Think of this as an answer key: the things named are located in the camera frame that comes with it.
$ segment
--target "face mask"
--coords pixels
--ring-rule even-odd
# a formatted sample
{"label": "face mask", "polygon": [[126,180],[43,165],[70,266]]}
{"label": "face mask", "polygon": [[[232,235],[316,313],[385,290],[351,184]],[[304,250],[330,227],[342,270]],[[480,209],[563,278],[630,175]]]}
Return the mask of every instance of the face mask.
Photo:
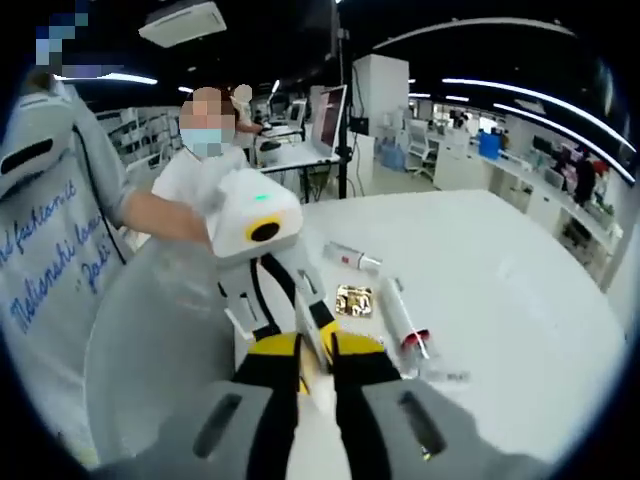
{"label": "face mask", "polygon": [[234,131],[224,128],[185,128],[180,130],[182,143],[199,157],[222,155],[233,142]]}

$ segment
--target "person in background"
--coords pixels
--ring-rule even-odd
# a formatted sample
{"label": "person in background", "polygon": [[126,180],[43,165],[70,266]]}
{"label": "person in background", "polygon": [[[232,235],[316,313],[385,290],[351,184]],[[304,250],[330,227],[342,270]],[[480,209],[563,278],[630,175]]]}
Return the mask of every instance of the person in background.
{"label": "person in background", "polygon": [[576,162],[575,167],[578,184],[573,193],[573,199],[578,205],[583,206],[591,200],[593,189],[596,186],[596,170],[593,167],[593,163],[589,160],[588,150],[584,150],[582,157]]}
{"label": "person in background", "polygon": [[[174,155],[151,190],[203,215],[210,238],[219,202],[218,185],[229,172],[249,167],[242,149],[232,144],[239,118],[225,90],[204,87],[194,91],[180,111],[184,148]],[[147,239],[148,236],[139,236],[137,246]]]}
{"label": "person in background", "polygon": [[508,135],[508,133],[509,133],[509,130],[505,130],[500,135],[500,144],[501,144],[502,150],[507,150],[509,148],[509,135]]}
{"label": "person in background", "polygon": [[234,144],[244,150],[249,162],[251,162],[251,150],[253,148],[254,135],[262,131],[262,125],[257,125],[251,121],[251,101],[252,91],[249,85],[239,85],[233,91],[231,101],[238,110],[240,119],[236,123],[236,137]]}

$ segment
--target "office chair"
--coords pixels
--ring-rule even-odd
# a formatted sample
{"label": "office chair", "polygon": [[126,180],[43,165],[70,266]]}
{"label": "office chair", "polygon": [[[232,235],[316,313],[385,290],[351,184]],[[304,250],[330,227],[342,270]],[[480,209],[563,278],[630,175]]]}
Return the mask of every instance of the office chair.
{"label": "office chair", "polygon": [[430,178],[433,178],[433,173],[426,167],[427,163],[435,166],[435,159],[430,159],[427,162],[427,157],[430,153],[435,153],[437,147],[432,147],[435,142],[429,142],[427,138],[427,132],[429,129],[428,122],[422,120],[410,120],[408,122],[409,127],[409,149],[408,153],[420,158],[419,167],[411,167],[408,165],[409,156],[407,155],[405,170],[412,172],[414,177],[418,177],[421,174],[425,174]]}

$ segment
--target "computer monitor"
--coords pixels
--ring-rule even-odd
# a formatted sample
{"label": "computer monitor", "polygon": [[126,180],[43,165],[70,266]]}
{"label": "computer monitor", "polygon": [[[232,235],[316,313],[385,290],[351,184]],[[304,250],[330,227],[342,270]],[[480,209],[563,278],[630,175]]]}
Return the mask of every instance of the computer monitor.
{"label": "computer monitor", "polygon": [[322,155],[331,157],[335,152],[342,120],[342,110],[346,98],[347,86],[330,88],[320,95],[318,111],[311,130],[311,142]]}
{"label": "computer monitor", "polygon": [[289,118],[287,123],[293,129],[299,129],[302,127],[304,121],[304,109],[307,106],[307,99],[294,100],[289,110]]}

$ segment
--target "black ceiling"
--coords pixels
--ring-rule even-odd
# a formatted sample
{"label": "black ceiling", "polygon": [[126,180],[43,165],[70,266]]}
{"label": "black ceiling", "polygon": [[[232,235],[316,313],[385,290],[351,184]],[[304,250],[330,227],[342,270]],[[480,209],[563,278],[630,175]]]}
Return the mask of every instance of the black ceiling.
{"label": "black ceiling", "polygon": [[[412,91],[439,96],[470,97],[474,106],[510,105],[514,95],[478,87],[443,85],[444,77],[463,77],[518,85],[566,100],[602,118],[617,131],[628,122],[628,100],[635,85],[620,48],[629,31],[618,0],[594,7],[563,5],[560,1],[440,2],[435,0],[342,0],[341,26],[350,33],[352,58],[378,53],[409,61],[416,79]],[[74,55],[123,65],[127,73],[150,76],[158,85],[86,82],[78,89],[94,110],[128,105],[180,104],[177,86],[249,83],[254,94],[268,91],[281,79],[283,88],[313,83],[337,84],[331,51],[333,0],[218,0],[228,30],[162,49],[138,36],[147,15],[173,0],[94,0],[89,3],[89,27],[78,30],[75,41],[63,43],[65,63]],[[452,19],[514,17],[560,24],[577,37],[513,25],[458,27],[422,34],[377,50],[373,47],[406,32],[451,22]],[[189,67],[196,66],[194,72]],[[613,80],[613,99],[605,108],[607,84]],[[612,141],[573,114],[545,104],[549,118],[584,136],[609,153]],[[634,143],[640,139],[631,132]]]}
{"label": "black ceiling", "polygon": [[[177,86],[248,83],[258,89],[264,83],[263,88],[270,89],[276,79],[309,75],[332,49],[331,0],[217,0],[226,31],[168,49],[139,36],[149,14],[175,3],[180,2],[89,2],[89,26],[78,28],[75,40],[63,42],[62,62],[122,65],[122,72],[159,80],[153,94],[171,101],[166,95],[173,95]],[[84,84],[80,88],[96,90]]]}

